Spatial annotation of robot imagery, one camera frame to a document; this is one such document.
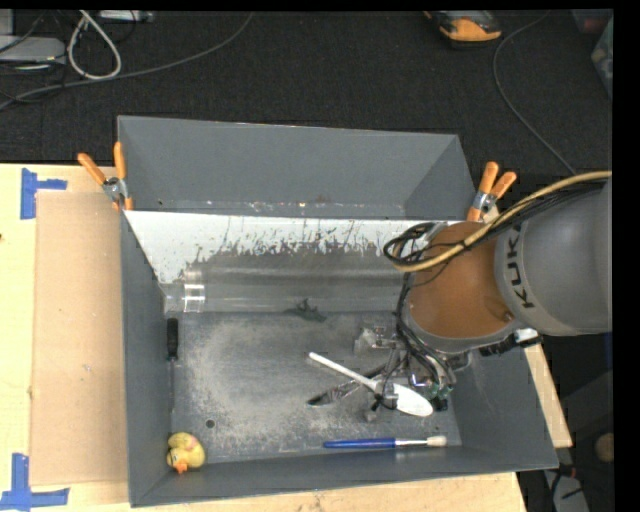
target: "gray bin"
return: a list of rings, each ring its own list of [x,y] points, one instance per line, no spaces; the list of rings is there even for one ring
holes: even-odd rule
[[[454,135],[124,116],[118,139],[136,212],[157,214],[167,233],[166,220],[182,213],[456,221],[464,219],[474,196]],[[321,288],[317,304],[326,320],[313,322],[280,311],[279,285],[269,280],[260,290],[274,290],[246,311],[220,309],[224,295],[240,296],[242,286],[223,288],[220,300],[201,312],[171,310],[167,283],[159,282],[154,258],[145,254],[148,240],[136,236],[124,214],[121,242],[133,506],[557,466],[519,350],[489,358],[472,353],[471,364],[457,374],[449,409],[426,419],[385,411],[383,421],[367,423],[359,414],[370,398],[365,390],[320,410],[305,406],[305,398],[344,381],[309,363],[309,351],[360,371],[386,360],[385,354],[353,353],[360,322],[390,315],[390,293],[400,291],[395,270],[384,287],[371,286],[379,279],[376,272],[390,267],[379,251],[377,258],[369,254],[362,260],[376,272],[347,281],[357,290],[351,302],[342,300],[351,286],[344,283],[335,297],[326,293],[332,289],[326,283],[296,291],[313,295]],[[328,272],[339,271],[340,261]],[[289,270],[285,263],[275,269]],[[293,279],[296,273],[287,275]],[[370,296],[359,302],[367,290]],[[261,309],[265,304],[273,307]],[[173,411],[167,316],[180,319]],[[215,426],[209,428],[207,420]],[[200,439],[208,459],[202,468],[178,475],[165,454],[169,434],[181,430]],[[446,434],[450,446],[340,453],[322,448],[329,438],[432,434]]]

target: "white spoon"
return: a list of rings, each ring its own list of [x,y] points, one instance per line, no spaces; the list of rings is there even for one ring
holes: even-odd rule
[[[374,393],[376,392],[376,387],[378,382],[372,379],[367,379],[366,377],[356,373],[354,371],[345,368],[344,366],[339,365],[338,363],[334,363],[330,359],[323,357],[315,352],[309,352],[309,357],[318,363],[321,363],[325,366],[328,366],[332,370],[342,373],[347,377],[351,377],[354,380],[357,380],[361,384],[367,386]],[[393,384],[393,393],[398,395],[396,408],[399,411],[402,411],[406,414],[411,414],[412,416],[429,416],[433,412],[433,407],[422,395],[416,393],[413,389],[409,389],[405,386],[401,386],[400,384]]]

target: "cable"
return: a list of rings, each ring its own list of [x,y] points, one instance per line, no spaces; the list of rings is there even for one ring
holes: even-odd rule
[[[71,67],[75,69],[80,76],[82,76],[83,78],[88,78],[89,80],[104,80],[106,78],[113,78],[117,76],[122,69],[122,58],[120,57],[120,52],[116,48],[116,45],[107,35],[107,33],[102,30],[102,27],[98,24],[98,22],[94,20],[87,11],[80,9],[80,13],[82,14],[82,19],[76,25],[73,34],[71,34],[71,39],[69,40],[69,45],[67,46],[69,64],[71,64]],[[100,34],[100,37],[104,39],[105,43],[107,43],[107,46],[111,49],[111,52],[116,59],[113,71],[111,71],[111,73],[107,73],[106,75],[93,75],[91,73],[87,73],[84,69],[78,66],[75,57],[73,56],[73,50],[76,46],[76,43],[78,42],[78,36],[80,35],[80,32],[83,30],[87,30],[90,25],[96,30],[98,34]]]
[[[500,92],[500,95],[502,96],[502,99],[506,102],[507,106],[511,109],[511,111],[515,114],[515,116],[529,129],[529,131],[531,131],[531,133],[533,133],[533,135],[540,141],[542,142],[542,144],[544,144],[546,146],[546,148],[551,151],[551,153],[553,153],[553,155],[560,160],[560,162],[562,162],[562,164],[569,169],[569,172],[571,172],[571,174],[576,175],[576,171],[575,169],[569,164],[569,162],[567,162],[564,158],[562,158],[562,156],[546,141],[542,138],[542,136],[535,130],[535,128],[533,128],[533,126],[531,126],[531,124],[529,124],[529,122],[515,109],[515,107],[513,106],[513,104],[511,103],[511,101],[509,101],[509,98],[507,98],[506,93],[504,92],[504,89],[502,88],[502,85],[500,84],[500,79],[498,78],[498,55],[500,54],[500,50],[502,50],[502,48],[504,47],[504,45],[510,41],[511,39],[513,39],[515,36],[517,36],[518,34],[524,32],[525,30],[533,27],[534,25],[537,25],[538,23],[540,23],[542,20],[544,20],[549,13],[551,12],[551,10],[548,10],[545,14],[543,14],[540,18],[538,18],[537,20],[534,20],[533,22],[529,23],[528,25],[525,25],[524,27],[521,27],[520,29],[516,30],[515,32],[509,34],[507,37],[505,37],[500,44],[498,45],[498,47],[496,48],[495,53],[493,54],[493,78],[496,82],[496,86],[498,87],[498,92]]]
[[[387,258],[391,260],[391,264],[401,272],[420,272],[422,270],[432,268],[461,254],[463,251],[470,249],[474,244],[481,243],[482,239],[486,238],[489,233],[491,233],[492,231],[496,231],[499,226],[507,223],[519,212],[525,210],[526,208],[532,207],[532,205],[535,205],[537,200],[543,198],[544,196],[579,183],[602,181],[609,178],[611,174],[611,171],[590,172],[565,178],[564,180],[561,180],[553,185],[544,187],[539,191],[534,192],[526,198],[518,201],[514,206],[512,206],[508,210],[505,210],[493,220],[480,227],[480,229],[478,229],[476,232],[472,233],[464,240],[461,240],[460,242],[455,244],[451,249],[443,252],[442,254],[439,254],[438,256],[416,262],[402,263],[399,256],[401,254],[402,248],[404,247],[404,244],[398,244],[397,242],[394,243],[394,241],[398,239],[394,239],[391,242],[385,244],[383,252],[385,256],[387,256]]]
[[[251,19],[253,18],[254,13],[250,13],[249,16],[247,16],[247,19],[242,23],[242,25],[240,26],[240,28],[238,28],[238,30],[236,30],[231,36],[229,36],[227,39],[225,39],[224,41],[222,41],[221,43],[212,46],[211,48],[204,50],[202,52],[196,53],[195,55],[191,55],[190,57],[186,57],[184,59],[180,59],[178,61],[174,61],[174,62],[170,62],[168,64],[163,64],[161,66],[157,66],[154,68],[148,68],[148,69],[143,69],[140,71],[133,71],[130,73],[122,73],[118,76],[114,76],[111,78],[103,78],[101,80],[77,80],[75,82],[66,82],[66,83],[62,83],[62,84],[56,84],[56,85],[50,85],[47,87],[41,87],[39,89],[33,89],[31,91],[27,91],[24,92],[22,94],[18,94],[15,96],[15,100],[9,100],[9,101],[5,101],[4,103],[0,104],[0,112],[2,112],[3,110],[5,110],[7,107],[9,107],[10,105],[13,105],[16,102],[22,102],[25,99],[34,96],[34,95],[42,95],[42,94],[48,94],[50,92],[54,92],[54,91],[60,91],[62,89],[71,89],[73,87],[83,87],[86,85],[94,85],[94,84],[100,84],[100,83],[105,83],[105,82],[111,82],[113,80],[122,80],[125,78],[136,78],[136,77],[140,77],[140,76],[145,76],[151,73],[156,73],[158,71],[164,71],[167,69],[171,69],[173,67],[176,66],[180,66],[182,64],[186,64],[188,62],[191,62],[193,60],[196,59],[200,59],[206,55],[209,55],[210,53],[219,50],[220,48],[223,48],[224,46],[228,45],[229,43],[231,43],[234,39],[236,39],[243,31],[244,29],[247,27],[247,25],[249,24],[249,22],[251,21]]]

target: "rubber duck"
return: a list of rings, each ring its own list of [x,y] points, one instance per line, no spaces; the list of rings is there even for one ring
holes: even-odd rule
[[[199,468],[206,455],[200,441],[187,432],[177,432],[169,437],[167,464],[182,474],[188,469]]]

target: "black object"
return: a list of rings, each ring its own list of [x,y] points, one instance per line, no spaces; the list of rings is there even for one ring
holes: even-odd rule
[[[169,361],[178,359],[178,319],[167,319],[167,358]]]
[[[508,352],[509,350],[515,347],[531,347],[533,345],[537,345],[538,343],[542,343],[543,337],[541,335],[536,336],[535,338],[531,338],[528,340],[524,340],[521,342],[517,342],[516,338],[513,334],[507,336],[507,338],[499,343],[494,343],[493,345],[488,345],[486,347],[482,347],[478,349],[480,355],[483,357],[489,357],[493,355],[500,355]]]

